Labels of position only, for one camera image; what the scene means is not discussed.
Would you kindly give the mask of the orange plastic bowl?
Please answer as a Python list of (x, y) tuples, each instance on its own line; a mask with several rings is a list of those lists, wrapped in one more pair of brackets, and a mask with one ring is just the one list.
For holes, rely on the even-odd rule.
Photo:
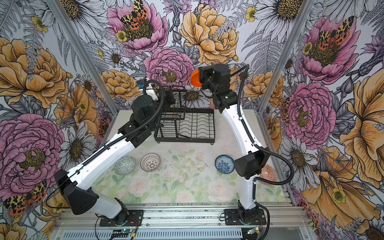
[(192, 86), (200, 88), (202, 87), (202, 83), (200, 82), (200, 73), (199, 69), (193, 71), (190, 77), (190, 83)]

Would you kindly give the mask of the white bowl dark radial pattern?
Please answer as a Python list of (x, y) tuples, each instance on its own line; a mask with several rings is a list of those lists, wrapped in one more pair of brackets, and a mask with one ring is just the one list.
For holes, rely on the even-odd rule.
[(154, 153), (150, 153), (145, 155), (142, 158), (140, 162), (140, 166), (143, 171), (152, 172), (159, 167), (160, 163), (161, 163), (160, 156)]

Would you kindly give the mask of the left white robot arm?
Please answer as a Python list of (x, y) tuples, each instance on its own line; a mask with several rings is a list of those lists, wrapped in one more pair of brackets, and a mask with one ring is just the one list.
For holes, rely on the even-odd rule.
[(158, 101), (149, 93), (139, 96), (132, 104), (130, 120), (106, 144), (70, 170), (55, 173), (58, 189), (73, 214), (95, 213), (117, 226), (129, 220), (129, 211), (121, 200), (97, 193), (92, 185), (109, 167), (150, 137), (159, 127), (163, 111), (175, 102), (170, 88), (160, 92)]

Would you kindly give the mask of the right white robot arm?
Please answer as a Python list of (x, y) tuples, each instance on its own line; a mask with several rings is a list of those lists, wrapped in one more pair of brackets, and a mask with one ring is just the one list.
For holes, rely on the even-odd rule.
[(256, 201), (256, 183), (262, 168), (269, 159), (268, 148), (264, 148), (252, 132), (241, 105), (241, 94), (230, 88), (231, 78), (241, 74), (241, 84), (247, 78), (249, 65), (231, 73), (229, 66), (216, 64), (198, 68), (198, 80), (203, 90), (209, 90), (214, 105), (224, 115), (241, 148), (242, 156), (234, 161), (237, 174), (243, 178), (240, 184), (238, 209), (234, 213), (226, 210), (228, 224), (264, 224), (264, 211)]

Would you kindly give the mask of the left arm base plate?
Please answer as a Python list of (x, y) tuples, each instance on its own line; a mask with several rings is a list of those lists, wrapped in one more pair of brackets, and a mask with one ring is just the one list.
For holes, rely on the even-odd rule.
[(100, 227), (140, 227), (143, 215), (143, 210), (127, 210), (122, 211), (113, 219), (103, 216), (100, 221)]

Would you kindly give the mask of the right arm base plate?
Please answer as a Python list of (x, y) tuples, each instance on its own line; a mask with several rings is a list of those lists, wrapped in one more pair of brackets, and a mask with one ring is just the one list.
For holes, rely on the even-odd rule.
[(227, 226), (266, 225), (266, 216), (264, 210), (259, 207), (250, 210), (244, 210), (243, 208), (224, 210), (224, 218)]

